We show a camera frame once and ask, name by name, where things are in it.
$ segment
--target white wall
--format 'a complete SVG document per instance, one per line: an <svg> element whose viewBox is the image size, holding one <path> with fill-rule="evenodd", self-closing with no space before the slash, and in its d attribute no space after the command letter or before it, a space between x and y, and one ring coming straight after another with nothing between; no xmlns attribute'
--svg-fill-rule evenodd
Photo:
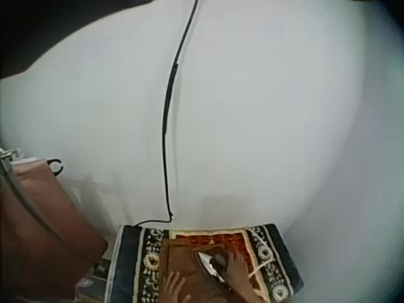
<svg viewBox="0 0 404 303"><path fill-rule="evenodd" d="M342 154L283 233L306 286L294 302L390 302L404 283L404 38L366 10L364 101Z"/></svg>
<svg viewBox="0 0 404 303"><path fill-rule="evenodd" d="M2 82L5 142L60 157L64 187L105 232L167 218L162 109L192 5L109 16ZM306 207L362 100L361 14L345 1L200 1L170 112L173 228L284 229Z"/></svg>
<svg viewBox="0 0 404 303"><path fill-rule="evenodd" d="M172 227L274 222L306 283L297 302L384 302L404 238L397 32L348 1L200 2L170 113ZM105 234L167 218L162 107L191 6L100 20L1 83L4 141L60 157Z"/></svg>

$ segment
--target metal hook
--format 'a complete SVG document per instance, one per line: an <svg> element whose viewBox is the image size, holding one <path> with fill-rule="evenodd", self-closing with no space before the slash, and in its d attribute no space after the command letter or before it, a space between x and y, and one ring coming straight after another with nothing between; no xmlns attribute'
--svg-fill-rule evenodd
<svg viewBox="0 0 404 303"><path fill-rule="evenodd" d="M51 166L52 163L59 163L59 164L62 164L62 161L60 161L59 159L56 159L56 158L55 158L55 159L49 159L49 160L47 160L46 163L48 163L48 165ZM64 167L63 167L63 165L62 165L61 168L60 168L58 171L56 171L56 172L54 172L52 169L51 169L51 170L52 170L52 173L54 174L54 176L57 177L57 176L63 171L63 168L64 168Z"/></svg>

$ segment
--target orange patterned cloth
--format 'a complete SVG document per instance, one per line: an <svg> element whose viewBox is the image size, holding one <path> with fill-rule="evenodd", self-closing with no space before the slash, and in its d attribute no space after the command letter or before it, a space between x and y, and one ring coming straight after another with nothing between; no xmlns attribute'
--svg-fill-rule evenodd
<svg viewBox="0 0 404 303"><path fill-rule="evenodd" d="M245 230L221 230L214 232L171 231L170 239L180 239L184 244L190 244L192 246L221 244L234 251L239 251L247 263L248 272L252 272L259 265ZM264 299L268 296L268 290L260 273L251 277L250 283Z"/></svg>

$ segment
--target patterned fabric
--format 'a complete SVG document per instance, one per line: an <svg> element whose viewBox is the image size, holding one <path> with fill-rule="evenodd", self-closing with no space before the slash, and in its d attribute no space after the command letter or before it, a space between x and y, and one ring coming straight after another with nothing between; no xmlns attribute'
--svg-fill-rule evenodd
<svg viewBox="0 0 404 303"><path fill-rule="evenodd" d="M192 245L230 244L247 261L249 272L269 261L250 279L267 302L281 302L303 287L303 281L273 225L202 232L125 226L112 257L106 303L157 303L159 254L163 239Z"/></svg>

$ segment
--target power cord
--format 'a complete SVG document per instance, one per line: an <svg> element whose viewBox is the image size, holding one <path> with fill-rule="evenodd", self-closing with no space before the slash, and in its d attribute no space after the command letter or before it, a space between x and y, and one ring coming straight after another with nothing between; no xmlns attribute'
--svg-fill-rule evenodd
<svg viewBox="0 0 404 303"><path fill-rule="evenodd" d="M174 62L171 67L169 84L167 85L167 91L165 93L165 102L164 102L164 112L163 112L163 128L162 128L162 149L163 149L163 171L164 171L164 186L165 186L165 202L167 204L167 212L169 213L168 220L145 220L140 223L137 223L135 226L140 226L145 223L155 222L155 223L171 223L172 217L174 214L171 212L170 206L170 197L169 197L169 181L167 176L167 157L165 151L165 135L167 134L167 121L169 118L169 110L170 110L170 103L171 103L171 95L172 95L172 88L174 86L175 76L178 70L178 58L181 54L182 46L184 45L185 39L188 34L189 27L191 26L192 20L195 15L196 7L198 6L199 0L195 0L194 6L191 11L191 15L189 16L187 26L184 30L184 34L182 35L181 42L177 49L177 54L175 55Z"/></svg>

